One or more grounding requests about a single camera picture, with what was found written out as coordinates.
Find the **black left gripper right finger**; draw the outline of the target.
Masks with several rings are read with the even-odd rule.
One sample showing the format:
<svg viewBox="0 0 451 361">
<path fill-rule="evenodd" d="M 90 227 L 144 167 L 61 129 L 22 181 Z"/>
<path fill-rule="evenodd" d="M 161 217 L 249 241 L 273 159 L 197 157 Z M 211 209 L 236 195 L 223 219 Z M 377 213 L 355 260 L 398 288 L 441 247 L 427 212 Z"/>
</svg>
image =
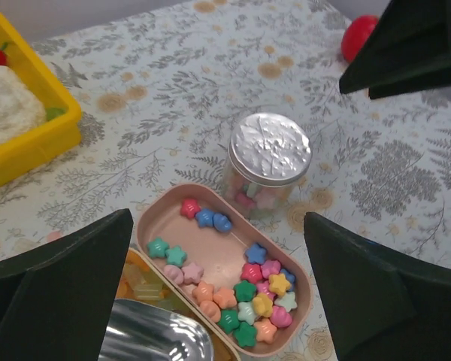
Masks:
<svg viewBox="0 0 451 361">
<path fill-rule="evenodd" d="M 304 240 L 339 360 L 451 360 L 451 269 L 314 212 Z"/>
</svg>

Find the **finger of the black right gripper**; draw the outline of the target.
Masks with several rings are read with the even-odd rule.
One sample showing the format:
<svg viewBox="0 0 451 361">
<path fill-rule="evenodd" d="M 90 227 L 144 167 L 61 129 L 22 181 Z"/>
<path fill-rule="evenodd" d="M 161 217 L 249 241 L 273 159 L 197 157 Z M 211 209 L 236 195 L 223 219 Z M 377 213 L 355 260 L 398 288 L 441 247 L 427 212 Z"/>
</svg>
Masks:
<svg viewBox="0 0 451 361">
<path fill-rule="evenodd" d="M 339 80 L 342 94 L 381 99 L 451 86 L 451 0 L 388 3 Z"/>
</svg>

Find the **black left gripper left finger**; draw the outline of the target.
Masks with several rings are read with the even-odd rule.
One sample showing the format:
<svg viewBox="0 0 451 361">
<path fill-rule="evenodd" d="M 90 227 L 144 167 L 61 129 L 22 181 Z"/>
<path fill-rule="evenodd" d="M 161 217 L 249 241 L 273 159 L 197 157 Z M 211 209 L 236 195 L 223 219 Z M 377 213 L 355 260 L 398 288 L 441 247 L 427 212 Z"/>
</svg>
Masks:
<svg viewBox="0 0 451 361">
<path fill-rule="evenodd" d="M 0 360 L 96 360 L 132 236 L 129 209 L 0 261 Z"/>
</svg>

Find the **silver metal scoop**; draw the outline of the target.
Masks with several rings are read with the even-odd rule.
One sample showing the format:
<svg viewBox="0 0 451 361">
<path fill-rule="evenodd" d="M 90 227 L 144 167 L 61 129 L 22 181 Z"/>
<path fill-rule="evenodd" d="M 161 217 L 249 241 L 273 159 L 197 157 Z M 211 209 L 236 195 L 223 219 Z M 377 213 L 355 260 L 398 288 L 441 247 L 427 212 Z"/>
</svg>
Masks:
<svg viewBox="0 0 451 361">
<path fill-rule="evenodd" d="M 114 301 L 100 360 L 213 360 L 211 338 L 199 322 L 129 299 Z"/>
</svg>

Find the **clear glass jar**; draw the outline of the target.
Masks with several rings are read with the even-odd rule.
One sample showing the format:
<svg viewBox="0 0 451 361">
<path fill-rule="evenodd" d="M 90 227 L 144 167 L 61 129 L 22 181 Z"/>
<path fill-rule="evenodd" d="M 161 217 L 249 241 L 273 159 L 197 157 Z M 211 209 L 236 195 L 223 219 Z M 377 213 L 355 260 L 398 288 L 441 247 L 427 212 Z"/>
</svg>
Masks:
<svg viewBox="0 0 451 361">
<path fill-rule="evenodd" d="M 281 208 L 297 181 L 280 187 L 264 186 L 249 180 L 227 160 L 222 173 L 222 197 L 249 219 L 268 217 Z"/>
</svg>

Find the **silver jar lid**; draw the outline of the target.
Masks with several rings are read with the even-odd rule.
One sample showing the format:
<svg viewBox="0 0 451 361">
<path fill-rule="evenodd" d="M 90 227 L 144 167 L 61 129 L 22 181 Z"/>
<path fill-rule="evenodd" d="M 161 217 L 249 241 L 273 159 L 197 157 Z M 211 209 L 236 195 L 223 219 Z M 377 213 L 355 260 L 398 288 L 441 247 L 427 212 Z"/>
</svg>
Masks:
<svg viewBox="0 0 451 361">
<path fill-rule="evenodd" d="M 229 159 L 247 180 L 265 187 L 284 187 L 306 174 L 312 148 L 306 132 L 293 120 L 257 113 L 233 128 Z"/>
</svg>

